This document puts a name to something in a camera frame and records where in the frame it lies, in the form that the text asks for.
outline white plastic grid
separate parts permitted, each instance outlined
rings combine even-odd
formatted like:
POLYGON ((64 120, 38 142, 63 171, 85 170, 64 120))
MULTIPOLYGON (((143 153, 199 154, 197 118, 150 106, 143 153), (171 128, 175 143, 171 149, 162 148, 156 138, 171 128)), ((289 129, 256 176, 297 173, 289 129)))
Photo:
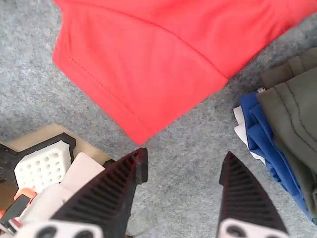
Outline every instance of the white plastic grid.
POLYGON ((62 140, 25 156, 15 167, 19 189, 28 187, 40 193, 58 183, 70 167, 69 145, 62 140))

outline floor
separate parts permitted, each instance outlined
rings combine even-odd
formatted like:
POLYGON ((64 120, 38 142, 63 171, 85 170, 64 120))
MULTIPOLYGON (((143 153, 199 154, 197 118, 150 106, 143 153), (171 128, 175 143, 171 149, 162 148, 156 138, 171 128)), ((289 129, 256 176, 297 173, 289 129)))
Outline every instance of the floor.
MULTIPOLYGON (((0 0, 0 140, 59 123, 117 159, 137 148, 51 60, 60 28, 50 1, 0 0)), ((269 193, 292 238, 317 228, 254 160, 235 135, 232 109, 261 86, 260 72, 317 46, 317 14, 266 47, 220 92, 211 95, 144 146, 149 181, 137 189, 128 233, 137 238, 215 237, 221 162, 236 154, 269 193)))

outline blue fabric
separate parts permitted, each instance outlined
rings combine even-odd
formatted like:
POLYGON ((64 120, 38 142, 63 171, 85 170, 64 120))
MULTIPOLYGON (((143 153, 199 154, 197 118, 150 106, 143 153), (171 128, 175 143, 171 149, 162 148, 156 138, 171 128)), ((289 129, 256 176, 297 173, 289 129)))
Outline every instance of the blue fabric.
POLYGON ((249 150, 265 158, 266 167, 273 179, 289 192, 298 206, 312 220, 306 209, 297 180, 285 156, 276 148, 273 142, 273 132, 261 105, 258 103, 256 94, 257 92, 253 92, 240 98, 249 150))

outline red fabric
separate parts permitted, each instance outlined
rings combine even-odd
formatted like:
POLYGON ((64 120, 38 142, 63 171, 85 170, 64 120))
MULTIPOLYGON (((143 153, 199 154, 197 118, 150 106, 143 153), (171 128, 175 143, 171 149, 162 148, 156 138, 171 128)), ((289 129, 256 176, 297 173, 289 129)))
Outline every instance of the red fabric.
POLYGON ((137 144, 317 11, 317 0, 55 1, 53 61, 137 144))

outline folded clothes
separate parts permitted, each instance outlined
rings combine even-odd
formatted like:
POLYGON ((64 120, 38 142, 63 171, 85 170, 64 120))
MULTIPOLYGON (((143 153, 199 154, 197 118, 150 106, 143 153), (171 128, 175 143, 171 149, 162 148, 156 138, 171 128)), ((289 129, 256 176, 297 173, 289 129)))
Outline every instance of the folded clothes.
POLYGON ((257 92, 254 92, 240 99, 249 150, 265 158, 267 169, 272 177, 290 193, 308 218, 312 219, 307 211, 302 191, 288 161, 274 144, 273 132, 265 118, 261 105, 257 101, 256 95, 257 92))
MULTIPOLYGON (((236 120, 238 122, 238 125, 234 128, 234 131, 236 132, 238 137, 242 140, 242 142, 249 149, 248 140, 247 140, 247 133, 246 133, 246 125, 245 125, 245 121, 244 121, 244 117, 243 117, 243 112, 242 112, 241 106, 234 108, 233 109, 233 114, 236 117, 236 120)), ((257 154, 255 154, 254 152, 251 152, 251 151, 250 151, 250 153, 253 156, 253 158, 261 160, 261 162, 263 164, 265 164, 265 159, 262 156, 257 155, 257 154)))
MULTIPOLYGON (((289 62, 301 63, 292 72, 301 72, 317 65, 317 48, 310 49, 289 62)), ((279 83, 278 68, 270 70, 271 85, 279 83)), ((268 82, 268 74, 263 81, 268 82)), ((307 72, 284 75, 283 81, 257 95, 265 116, 274 132, 274 143, 285 155, 304 196, 306 207, 317 224, 317 68, 307 72)))
POLYGON ((317 173, 317 67, 257 95, 287 148, 317 173))
POLYGON ((317 48, 311 48, 299 56, 289 59, 285 64, 267 70, 262 74, 262 82, 266 89, 317 67, 317 48))

